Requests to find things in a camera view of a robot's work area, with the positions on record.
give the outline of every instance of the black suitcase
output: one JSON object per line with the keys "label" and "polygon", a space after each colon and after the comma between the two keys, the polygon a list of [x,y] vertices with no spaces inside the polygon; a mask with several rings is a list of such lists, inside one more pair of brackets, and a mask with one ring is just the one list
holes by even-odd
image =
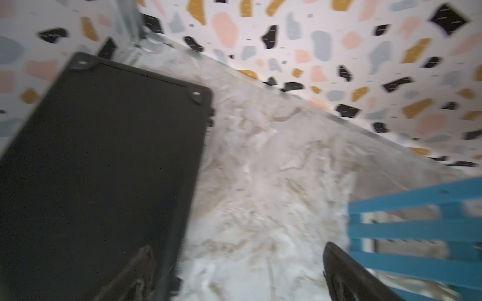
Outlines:
{"label": "black suitcase", "polygon": [[211,99],[75,54],[0,160],[0,299],[169,299]]}

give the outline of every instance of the blue wooden slat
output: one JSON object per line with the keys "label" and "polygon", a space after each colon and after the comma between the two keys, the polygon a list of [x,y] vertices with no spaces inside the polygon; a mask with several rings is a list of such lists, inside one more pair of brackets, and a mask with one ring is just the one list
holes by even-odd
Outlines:
{"label": "blue wooden slat", "polygon": [[482,290],[482,262],[438,260],[359,251],[349,254],[368,269]]}
{"label": "blue wooden slat", "polygon": [[348,236],[373,239],[482,241],[482,219],[354,224],[349,226]]}
{"label": "blue wooden slat", "polygon": [[[442,218],[446,220],[465,217],[462,203],[448,203],[439,205]],[[482,261],[479,250],[474,248],[473,242],[448,241],[450,259],[464,261]],[[461,301],[482,301],[482,290],[470,288],[457,288]]]}
{"label": "blue wooden slat", "polygon": [[348,213],[353,215],[363,212],[456,203],[480,197],[482,197],[482,177],[351,202],[348,205]]}
{"label": "blue wooden slat", "polygon": [[[362,216],[359,214],[350,216],[350,225],[356,225],[362,223]],[[350,250],[352,251],[363,251],[361,239],[353,238],[350,239]]]}
{"label": "blue wooden slat", "polygon": [[401,289],[390,288],[405,301],[436,301],[436,299],[420,296]]}

